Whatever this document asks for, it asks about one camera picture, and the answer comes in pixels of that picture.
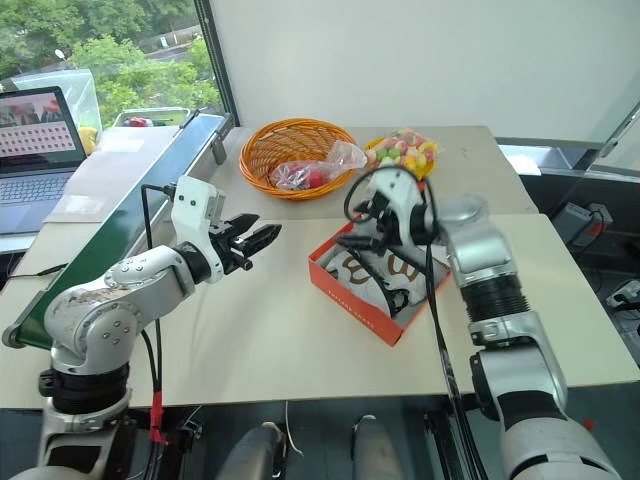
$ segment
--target orange basket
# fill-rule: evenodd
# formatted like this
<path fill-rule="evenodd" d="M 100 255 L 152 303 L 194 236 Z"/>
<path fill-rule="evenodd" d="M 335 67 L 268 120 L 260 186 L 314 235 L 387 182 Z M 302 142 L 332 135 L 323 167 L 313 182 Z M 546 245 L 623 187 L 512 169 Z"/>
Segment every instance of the orange basket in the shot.
<path fill-rule="evenodd" d="M 310 118 L 292 118 L 258 130 L 242 147 L 240 170 L 251 185 L 274 197 L 302 201 L 318 198 L 341 187 L 353 170 L 335 180 L 307 190 L 282 190 L 271 183 L 271 171 L 294 160 L 324 161 L 336 140 L 355 144 L 344 129 Z"/>

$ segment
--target window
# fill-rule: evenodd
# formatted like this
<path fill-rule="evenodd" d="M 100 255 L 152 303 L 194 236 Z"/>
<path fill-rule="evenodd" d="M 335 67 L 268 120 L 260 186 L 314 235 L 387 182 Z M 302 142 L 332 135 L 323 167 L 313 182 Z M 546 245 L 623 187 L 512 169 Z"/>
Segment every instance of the window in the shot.
<path fill-rule="evenodd" d="M 0 88 L 51 85 L 98 131 L 127 109 L 223 110 L 194 0 L 3 0 Z"/>

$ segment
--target laptop screen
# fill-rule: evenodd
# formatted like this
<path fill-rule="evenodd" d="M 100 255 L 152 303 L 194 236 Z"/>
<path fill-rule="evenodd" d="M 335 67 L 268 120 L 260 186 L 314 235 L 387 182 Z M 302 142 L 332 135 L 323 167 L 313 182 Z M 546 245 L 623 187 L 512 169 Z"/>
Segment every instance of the laptop screen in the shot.
<path fill-rule="evenodd" d="M 60 88 L 0 94 L 0 174 L 68 169 L 84 159 Z"/>

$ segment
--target bag of candy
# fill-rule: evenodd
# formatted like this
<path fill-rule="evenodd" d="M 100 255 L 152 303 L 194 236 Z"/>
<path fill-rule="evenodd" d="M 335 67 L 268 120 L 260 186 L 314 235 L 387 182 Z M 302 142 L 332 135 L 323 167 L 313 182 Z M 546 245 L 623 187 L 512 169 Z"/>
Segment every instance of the bag of candy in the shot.
<path fill-rule="evenodd" d="M 433 170 L 440 146 L 413 130 L 402 128 L 379 140 L 365 153 L 369 167 L 376 168 L 383 160 L 391 159 L 422 180 Z"/>

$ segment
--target white wall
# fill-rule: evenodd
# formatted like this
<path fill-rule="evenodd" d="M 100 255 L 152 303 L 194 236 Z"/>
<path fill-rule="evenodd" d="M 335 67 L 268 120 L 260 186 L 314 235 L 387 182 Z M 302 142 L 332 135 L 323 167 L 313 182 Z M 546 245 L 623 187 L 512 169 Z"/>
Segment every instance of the white wall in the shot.
<path fill-rule="evenodd" d="M 638 0 L 211 0 L 240 121 L 485 124 L 604 141 L 640 99 Z"/>

